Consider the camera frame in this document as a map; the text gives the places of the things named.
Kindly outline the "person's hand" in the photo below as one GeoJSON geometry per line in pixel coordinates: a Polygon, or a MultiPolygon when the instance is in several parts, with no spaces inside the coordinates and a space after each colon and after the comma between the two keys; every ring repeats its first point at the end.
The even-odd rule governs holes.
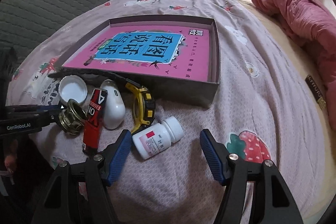
{"type": "Polygon", "coordinates": [[[9,173],[14,173],[17,168],[17,139],[6,141],[3,147],[4,165],[9,173]]]}

